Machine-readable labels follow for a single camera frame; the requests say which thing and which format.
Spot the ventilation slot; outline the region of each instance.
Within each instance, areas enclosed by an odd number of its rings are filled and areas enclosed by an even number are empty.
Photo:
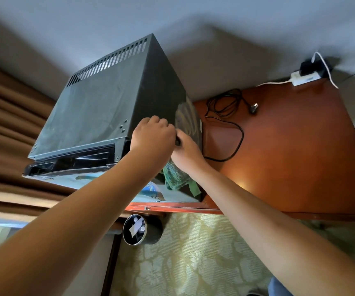
[[[103,71],[113,65],[120,63],[123,60],[126,60],[132,56],[135,56],[141,52],[145,51],[147,43],[147,38],[141,40],[138,43],[132,44],[131,46],[126,47],[125,49],[116,52],[114,54],[108,55],[105,58],[94,62],[91,66],[86,67],[85,69],[79,71],[78,73],[74,74],[70,79],[66,87],[71,86],[77,82],[83,81],[91,77],[94,74],[97,74],[100,71]]]

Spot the green towel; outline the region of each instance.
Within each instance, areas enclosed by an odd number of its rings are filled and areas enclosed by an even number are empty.
[[[162,169],[165,176],[165,185],[169,190],[179,190],[185,185],[189,185],[191,194],[196,197],[201,194],[197,183],[188,174],[181,171],[170,159]]]

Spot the curtain fold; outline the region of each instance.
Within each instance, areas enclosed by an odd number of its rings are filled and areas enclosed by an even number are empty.
[[[0,218],[30,220],[74,189],[22,177],[55,102],[0,71]]]

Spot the white power strip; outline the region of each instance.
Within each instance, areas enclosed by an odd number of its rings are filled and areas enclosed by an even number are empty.
[[[301,84],[312,82],[312,81],[315,81],[315,80],[318,80],[318,79],[321,79],[321,77],[318,74],[318,72],[314,72],[312,74],[307,74],[306,76],[301,76],[299,74],[299,71],[291,73],[291,78],[290,78],[291,83],[294,86],[298,86],[298,85],[301,85]]]

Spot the black cable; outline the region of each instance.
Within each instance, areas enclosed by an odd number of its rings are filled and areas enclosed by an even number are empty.
[[[350,79],[351,77],[355,76],[355,74],[351,74],[349,77],[346,77],[345,79],[343,79],[342,81],[339,81],[339,83],[345,82],[347,79]]]
[[[220,101],[221,99],[226,98],[226,97],[232,98],[233,101],[220,110],[216,109],[217,102]],[[219,121],[225,122],[227,124],[235,125],[241,131],[242,137],[241,137],[241,140],[239,141],[239,144],[236,147],[235,151],[228,158],[215,159],[215,158],[210,158],[210,157],[204,156],[205,159],[216,161],[216,162],[225,162],[225,161],[228,161],[229,159],[231,159],[233,156],[235,156],[235,154],[238,152],[238,150],[242,144],[243,138],[244,138],[244,131],[243,131],[242,127],[237,123],[234,123],[232,121],[226,121],[226,120],[223,120],[220,118],[227,118],[227,117],[230,117],[231,115],[233,115],[238,110],[239,104],[241,101],[243,101],[245,103],[245,105],[248,106],[250,114],[254,114],[256,112],[258,104],[254,104],[253,106],[250,105],[242,96],[241,90],[237,89],[237,88],[228,90],[222,94],[216,95],[215,97],[211,97],[210,99],[207,100],[207,102],[206,102],[207,111],[205,113],[205,118],[213,118],[213,119],[217,119]],[[213,112],[214,114],[216,114],[220,118],[214,117],[214,116],[209,116],[208,114],[210,112]]]

